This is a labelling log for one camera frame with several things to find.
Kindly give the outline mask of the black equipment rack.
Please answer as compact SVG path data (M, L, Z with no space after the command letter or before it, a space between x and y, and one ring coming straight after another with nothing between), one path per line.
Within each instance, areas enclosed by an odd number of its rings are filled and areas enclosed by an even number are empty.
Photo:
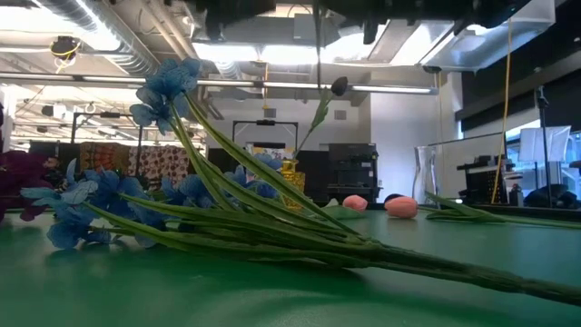
M502 164L498 165L498 157L483 155L474 163L464 163L457 170L465 175L466 188L458 192L464 203L470 204L508 204L506 174L513 173L515 165L505 155L501 155Z

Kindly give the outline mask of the dark heap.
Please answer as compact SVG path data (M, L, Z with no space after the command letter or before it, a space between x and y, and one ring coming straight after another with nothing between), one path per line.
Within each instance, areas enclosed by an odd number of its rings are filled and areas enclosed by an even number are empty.
M529 193L524 199L524 205L528 207L548 207L551 208L578 210L581 209L581 201L577 196L568 190L564 184L551 184Z

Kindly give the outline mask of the white floral cloth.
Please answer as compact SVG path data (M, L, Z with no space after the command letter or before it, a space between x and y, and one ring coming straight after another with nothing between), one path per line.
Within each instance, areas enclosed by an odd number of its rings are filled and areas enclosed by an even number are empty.
M268 154L276 159L291 159L294 154L293 147L287 147L285 143L247 143L246 149L251 154Z

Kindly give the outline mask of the black light stand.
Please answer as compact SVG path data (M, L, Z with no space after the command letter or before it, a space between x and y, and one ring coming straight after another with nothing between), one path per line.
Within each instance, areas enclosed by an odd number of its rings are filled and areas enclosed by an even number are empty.
M552 202L552 189L551 189L551 174L550 174L550 166L549 166L548 152L547 152L547 128L546 128L546 109L549 107L549 102L545 96L543 85L540 85L535 90L535 97L536 97L536 106L537 106L537 109L539 112L540 128L541 128L542 143L543 143L543 159L544 159L545 174L546 174L547 207L552 208L553 202Z

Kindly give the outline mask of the long ceiling light bar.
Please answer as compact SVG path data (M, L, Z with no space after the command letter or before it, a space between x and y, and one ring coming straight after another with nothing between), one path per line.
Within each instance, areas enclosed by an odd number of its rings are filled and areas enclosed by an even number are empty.
M5 84L53 84L61 86L102 87L102 88L133 88L145 83L143 77L122 77L122 76L102 76L102 75L79 75L79 74L35 74L35 73L15 73L0 72L0 83ZM294 82L273 82L273 81L238 81L219 79L199 79L198 85L217 87L240 87L240 88L276 88L276 89L301 89L315 90L314 83L294 83ZM363 85L349 84L349 92L359 93L380 93L380 94L420 94L435 95L438 89L435 87L411 87L411 86L391 86L391 85Z

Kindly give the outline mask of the yellow glass vase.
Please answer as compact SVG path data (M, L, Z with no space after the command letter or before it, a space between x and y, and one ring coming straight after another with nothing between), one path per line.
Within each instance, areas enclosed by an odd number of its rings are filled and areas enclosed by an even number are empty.
M282 177L290 184L295 186L301 193L304 193L305 187L305 173L296 170L298 160L283 159L281 167ZM300 211L301 205L294 202L290 197L283 195L282 200L288 209Z

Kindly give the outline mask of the clear glass vase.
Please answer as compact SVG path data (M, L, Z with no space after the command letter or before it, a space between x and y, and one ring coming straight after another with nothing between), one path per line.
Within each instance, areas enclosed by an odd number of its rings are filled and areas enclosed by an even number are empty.
M428 193L438 193L435 161L437 148L435 146L418 146L414 149L416 169L412 187L412 198L422 205L435 205Z

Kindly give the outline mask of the person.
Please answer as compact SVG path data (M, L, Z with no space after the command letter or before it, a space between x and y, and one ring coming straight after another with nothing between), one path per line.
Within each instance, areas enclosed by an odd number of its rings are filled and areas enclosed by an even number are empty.
M61 162L58 158L50 156L44 162L45 174L44 179L53 186L60 187L64 182L64 173L60 168Z

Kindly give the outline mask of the black ceiling device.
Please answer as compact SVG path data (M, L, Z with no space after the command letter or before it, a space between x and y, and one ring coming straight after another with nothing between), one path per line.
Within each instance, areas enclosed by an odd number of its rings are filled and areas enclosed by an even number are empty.
M60 74L65 68L75 64L76 56L81 48L82 41L78 38L59 35L49 46L49 52L54 58L56 73Z

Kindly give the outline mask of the silver metal hood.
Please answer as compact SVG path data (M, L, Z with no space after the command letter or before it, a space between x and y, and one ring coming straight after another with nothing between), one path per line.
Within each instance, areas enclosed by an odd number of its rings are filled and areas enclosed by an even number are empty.
M446 36L419 61L445 71L484 69L544 33L555 20L511 18L494 28L470 25L458 35Z

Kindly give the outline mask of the white flat panel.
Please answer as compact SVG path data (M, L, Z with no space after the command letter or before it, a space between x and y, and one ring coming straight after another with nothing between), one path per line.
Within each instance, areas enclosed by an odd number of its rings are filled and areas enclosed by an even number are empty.
M564 162L571 126L525 128L520 131L520 162Z

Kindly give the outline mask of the black artificial tulip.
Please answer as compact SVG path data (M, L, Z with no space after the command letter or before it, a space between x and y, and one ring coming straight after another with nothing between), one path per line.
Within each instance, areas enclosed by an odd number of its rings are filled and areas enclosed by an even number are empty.
M320 102L319 102L319 105L318 105L317 110L315 112L315 115L310 123L310 128L309 128L308 132L305 134L305 136L303 137L302 141L300 142L300 145L296 148L296 150L293 154L294 159L297 158L299 152L302 150L304 144L310 138L310 136L314 132L314 130L320 124L322 124L324 122L324 120L329 112L330 102L335 97L343 96L347 92L348 86L349 86L348 78L346 76L341 76L341 77L337 78L331 84L331 86L329 88L324 88L321 91Z

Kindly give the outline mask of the pale pink artificial tulip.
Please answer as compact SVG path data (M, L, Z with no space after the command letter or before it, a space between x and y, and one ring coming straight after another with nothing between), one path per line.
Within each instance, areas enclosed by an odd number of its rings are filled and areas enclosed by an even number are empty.
M364 217L368 201L358 195L349 195L341 202L331 199L321 210L337 220L353 220Z
M427 220L447 221L461 223L514 223L527 224L545 227L556 227L573 230L581 230L581 223L566 223L558 221L541 220L537 218L510 217L490 213L481 209L469 207L462 203L456 203L428 193L428 196L437 204L443 205L444 209L433 207L421 207L413 198L403 196L384 203L387 214L399 219L415 218L419 211L427 211Z

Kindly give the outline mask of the black gantry frame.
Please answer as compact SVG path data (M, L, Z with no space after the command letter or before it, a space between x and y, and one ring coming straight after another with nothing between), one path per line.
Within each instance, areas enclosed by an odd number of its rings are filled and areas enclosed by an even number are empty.
M135 123L121 125L123 119L129 120L132 117L131 114L116 112L73 113L70 143L75 144L81 142L82 138L77 137L77 132L85 129L96 132L99 136L96 142L113 141L128 143L131 146L141 146L143 143L144 129Z
M234 120L231 124L231 139L247 150L295 150L299 145L299 124L270 119Z

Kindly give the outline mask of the magenta artificial flower bunch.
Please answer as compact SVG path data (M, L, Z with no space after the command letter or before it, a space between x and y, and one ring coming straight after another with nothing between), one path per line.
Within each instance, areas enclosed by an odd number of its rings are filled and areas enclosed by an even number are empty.
M23 188L53 186L45 180L48 158L23 151L8 151L0 154L0 222L9 208L23 208L20 218L30 222L42 213L45 206L32 205L33 200L24 198Z

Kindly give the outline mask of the black cabinet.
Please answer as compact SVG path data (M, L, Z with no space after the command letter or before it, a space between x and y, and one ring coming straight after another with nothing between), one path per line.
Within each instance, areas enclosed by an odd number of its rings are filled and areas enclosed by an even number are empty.
M378 157L375 144L330 144L329 198L342 202L349 195L358 195L375 203L380 191Z

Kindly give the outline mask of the silver ventilation duct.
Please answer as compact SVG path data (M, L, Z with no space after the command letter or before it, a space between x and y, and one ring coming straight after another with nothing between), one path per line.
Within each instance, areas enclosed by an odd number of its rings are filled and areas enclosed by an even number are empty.
M154 73L159 61L104 0L32 0L72 24L81 40L129 75Z

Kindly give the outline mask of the green table mat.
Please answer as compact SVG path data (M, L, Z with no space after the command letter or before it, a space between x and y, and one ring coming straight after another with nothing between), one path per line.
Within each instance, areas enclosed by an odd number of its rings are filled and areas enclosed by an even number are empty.
M55 249L0 224L0 327L581 327L581 308L379 269L247 263L133 239Z

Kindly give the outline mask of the frosted partition panel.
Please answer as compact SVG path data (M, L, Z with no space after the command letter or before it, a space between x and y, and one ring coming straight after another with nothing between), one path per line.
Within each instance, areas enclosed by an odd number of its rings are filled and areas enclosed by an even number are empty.
M472 164L480 155L498 155L502 133L484 134L432 144L435 148L435 176L438 195L457 198L467 188L466 172L458 166Z

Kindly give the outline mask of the brown dotted cloth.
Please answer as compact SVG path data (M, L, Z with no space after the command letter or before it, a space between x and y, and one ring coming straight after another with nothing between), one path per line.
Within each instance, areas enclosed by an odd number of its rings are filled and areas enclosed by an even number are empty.
M145 177L148 181L160 181L169 177L173 183L182 180L189 172L191 165L186 151L177 146L146 146L138 149L132 147L129 152L128 174Z

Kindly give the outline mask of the orange patterned cloth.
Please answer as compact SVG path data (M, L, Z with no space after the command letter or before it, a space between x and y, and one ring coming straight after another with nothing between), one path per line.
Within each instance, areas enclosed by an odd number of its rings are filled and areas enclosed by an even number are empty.
M130 172L130 149L128 145L118 143L81 143L80 171L102 169L115 171L122 175Z

